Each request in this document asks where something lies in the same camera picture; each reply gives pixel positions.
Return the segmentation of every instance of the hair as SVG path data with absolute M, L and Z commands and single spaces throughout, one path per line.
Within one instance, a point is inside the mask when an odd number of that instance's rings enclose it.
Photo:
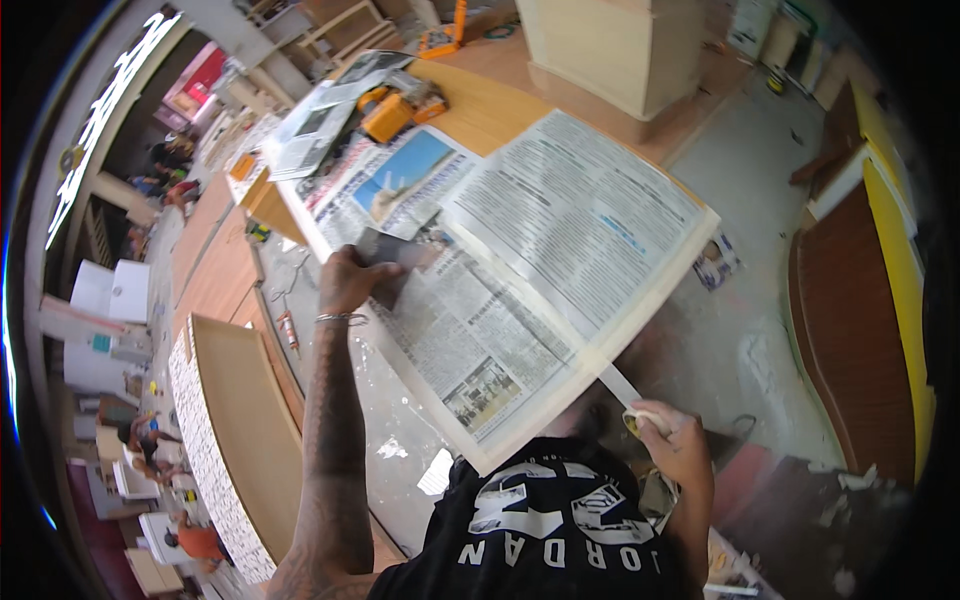
M 124 444 L 130 443 L 131 425 L 132 423 L 124 423 L 117 427 L 117 438 L 119 438 Z

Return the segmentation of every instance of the hand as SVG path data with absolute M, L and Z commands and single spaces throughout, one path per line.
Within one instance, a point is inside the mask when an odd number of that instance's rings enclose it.
M 664 438 L 650 420 L 644 417 L 637 420 L 640 440 L 650 451 L 654 464 L 684 489 L 708 492 L 712 496 L 713 469 L 700 418 L 656 400 L 634 402 L 633 407 L 660 415 L 670 427 L 670 434 Z
M 326 260 L 320 271 L 320 312 L 351 313 L 366 301 L 377 282 L 403 273 L 402 267 L 384 262 L 369 268 L 357 264 L 357 250 L 347 244 Z

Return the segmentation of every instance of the cable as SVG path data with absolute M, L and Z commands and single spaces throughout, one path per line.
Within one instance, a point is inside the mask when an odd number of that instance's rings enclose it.
M 274 292 L 274 294 L 270 296 L 270 302 L 283 300 L 283 310 L 289 310 L 289 308 L 287 308 L 287 296 L 289 296 L 290 293 L 294 291 L 294 286 L 297 285 L 297 277 L 300 276 L 300 269 L 303 267 L 304 264 L 306 264 L 307 259 L 310 258 L 311 255 L 312 253 L 308 252 L 306 256 L 303 257 L 303 260 L 300 261 L 300 264 L 298 264 L 294 268 L 294 278 L 290 281 L 290 285 L 287 286 L 286 290 Z

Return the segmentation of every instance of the orange shirt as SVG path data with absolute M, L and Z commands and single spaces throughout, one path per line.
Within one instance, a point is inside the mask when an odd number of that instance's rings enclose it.
M 195 559 L 225 559 L 217 547 L 217 530 L 213 527 L 181 527 L 177 539 L 183 551 Z

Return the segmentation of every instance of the newspaper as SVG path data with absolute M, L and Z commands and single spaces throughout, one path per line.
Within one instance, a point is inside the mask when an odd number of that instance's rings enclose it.
M 336 82 L 315 87 L 274 131 L 282 150 L 271 165 L 270 181 L 301 179 L 316 171 L 339 143 L 360 96 L 411 60 L 400 52 L 371 50 L 357 57 Z
M 588 340 L 656 283 L 706 214 L 664 173 L 559 110 L 488 157 L 444 208 Z
M 348 162 L 308 197 L 316 226 L 333 249 L 365 227 L 428 248 L 365 335 L 481 476 L 609 368 L 718 222 L 557 111 L 483 160 L 418 128 Z
M 357 148 L 365 149 L 356 156 Z M 364 228 L 405 240 L 435 217 L 447 193 L 476 164 L 476 155 L 430 127 L 408 131 L 386 147 L 356 140 L 337 183 L 325 197 L 309 197 L 308 209 L 331 248 L 356 242 Z

